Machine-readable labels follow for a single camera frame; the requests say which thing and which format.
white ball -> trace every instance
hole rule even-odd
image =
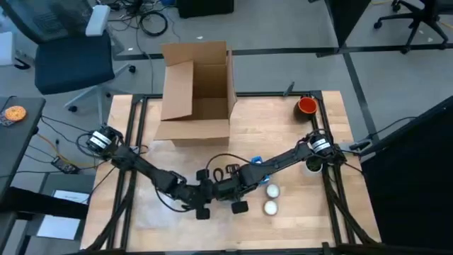
[[[267,188],[266,188],[266,193],[268,194],[268,196],[270,198],[277,198],[280,194],[280,189],[278,188],[277,185],[275,184],[270,184]]]
[[[277,203],[274,201],[268,201],[264,204],[264,211],[267,215],[275,215],[278,211]]]

black desk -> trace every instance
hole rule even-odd
[[[0,97],[0,108],[3,107],[8,97]],[[45,100],[43,98],[10,98],[5,109],[10,106],[23,106],[27,110],[27,116],[9,127],[0,125],[0,200],[11,185],[14,174],[19,167],[28,143],[36,131]],[[16,214],[14,212],[0,213],[0,251],[3,250],[8,240]]]

chair wheel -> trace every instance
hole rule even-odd
[[[68,111],[70,111],[71,113],[77,112],[77,106],[70,106],[70,107],[68,108]]]
[[[408,54],[408,52],[410,52],[410,51],[411,51],[411,48],[406,46],[406,47],[404,47],[404,48],[401,50],[401,53],[403,53],[403,54],[406,55],[406,54]]]
[[[135,66],[130,66],[129,67],[129,72],[132,74],[135,74]]]
[[[399,10],[401,10],[401,5],[400,4],[394,5],[391,7],[391,10],[393,12],[398,12]]]
[[[374,29],[380,29],[382,27],[382,22],[381,21],[377,21],[375,24],[374,24]]]

orange object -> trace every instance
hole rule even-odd
[[[299,110],[306,114],[313,114],[318,110],[318,104],[316,101],[309,97],[303,97],[299,100]]]
[[[22,106],[11,106],[5,110],[5,117],[10,121],[23,120],[27,115],[27,110]]]

white label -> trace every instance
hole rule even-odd
[[[318,140],[318,141],[316,141],[315,143],[313,143],[311,146],[312,146],[313,148],[316,148],[316,147],[318,147],[319,145],[322,145],[323,143],[326,143],[326,139]]]
[[[331,146],[331,144],[329,144],[328,142],[323,144],[323,145],[319,145],[318,147],[314,148],[314,152],[319,152],[320,150],[322,149],[325,149],[325,148],[329,148]]]
[[[103,149],[105,149],[105,147],[107,146],[104,143],[102,143],[101,141],[99,141],[96,137],[90,138],[90,141],[92,141],[94,144],[98,145],[99,147],[101,147]]]
[[[104,143],[106,143],[107,145],[109,145],[110,143],[112,143],[112,141],[110,141],[107,137],[105,137],[103,134],[99,133],[98,131],[94,131],[93,135],[95,137],[97,137],[99,140],[103,141]]]

